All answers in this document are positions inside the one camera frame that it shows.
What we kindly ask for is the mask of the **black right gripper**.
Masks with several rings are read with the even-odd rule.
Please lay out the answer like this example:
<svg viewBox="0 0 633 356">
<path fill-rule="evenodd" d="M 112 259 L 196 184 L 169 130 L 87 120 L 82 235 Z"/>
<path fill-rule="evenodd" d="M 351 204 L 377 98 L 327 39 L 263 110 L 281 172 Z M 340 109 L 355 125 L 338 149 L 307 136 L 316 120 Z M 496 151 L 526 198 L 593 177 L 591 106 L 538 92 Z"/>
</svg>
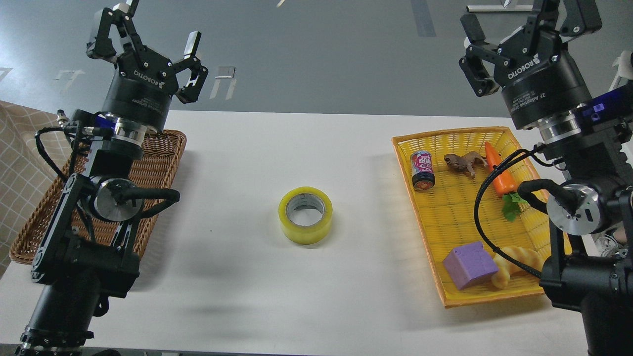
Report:
<svg viewBox="0 0 633 356">
<path fill-rule="evenodd" d="M 565 18 L 559 0 L 536 0 L 524 27 L 500 43 L 486 41 L 477 15 L 466 13 L 460 22 L 466 34 L 466 53 L 459 60 L 473 92 L 490 95 L 502 88 L 502 97 L 519 130 L 591 100 L 591 94 L 562 38 L 578 38 L 597 32 L 603 21 L 594 0 L 564 0 Z M 509 59 L 514 63 L 509 67 Z M 484 62 L 497 68 L 497 80 Z"/>
</svg>

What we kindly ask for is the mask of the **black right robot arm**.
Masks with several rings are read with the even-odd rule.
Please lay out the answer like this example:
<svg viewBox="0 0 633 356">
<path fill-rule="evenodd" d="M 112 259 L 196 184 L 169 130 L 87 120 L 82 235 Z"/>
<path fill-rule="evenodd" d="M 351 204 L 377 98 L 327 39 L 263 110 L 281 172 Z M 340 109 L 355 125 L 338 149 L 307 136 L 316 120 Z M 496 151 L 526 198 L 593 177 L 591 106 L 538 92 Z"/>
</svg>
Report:
<svg viewBox="0 0 633 356">
<path fill-rule="evenodd" d="M 486 41 L 477 16 L 464 14 L 468 38 L 459 61 L 479 97 L 501 90 L 514 126 L 538 129 L 542 144 L 519 149 L 484 180 L 484 191 L 512 165 L 541 152 L 560 165 L 565 182 L 534 179 L 519 195 L 549 221 L 551 255 L 537 272 L 552 306 L 583 316 L 590 356 L 632 354 L 632 167 L 623 144 L 632 137 L 632 83 L 592 97 L 568 43 L 601 29 L 593 0 L 536 0 L 526 23 L 500 44 Z"/>
</svg>

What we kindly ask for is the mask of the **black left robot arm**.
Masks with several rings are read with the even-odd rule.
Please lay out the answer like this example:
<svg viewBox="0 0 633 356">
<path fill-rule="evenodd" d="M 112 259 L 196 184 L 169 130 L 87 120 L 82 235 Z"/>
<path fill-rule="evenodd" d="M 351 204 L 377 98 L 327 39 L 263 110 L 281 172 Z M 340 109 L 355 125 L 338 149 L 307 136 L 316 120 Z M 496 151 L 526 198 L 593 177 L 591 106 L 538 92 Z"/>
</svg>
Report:
<svg viewBox="0 0 633 356">
<path fill-rule="evenodd" d="M 139 276 L 134 245 L 141 222 L 180 200 L 171 188 L 131 180 L 148 138 L 163 135 L 173 97 L 198 100 L 208 69 L 191 32 L 178 61 L 145 45 L 133 23 L 138 1 L 95 14 L 86 54 L 115 74 L 100 111 L 57 112 L 57 126 L 36 132 L 39 155 L 61 181 L 57 204 L 31 263 L 43 291 L 14 350 L 16 356 L 79 356 L 89 324 L 124 298 Z"/>
</svg>

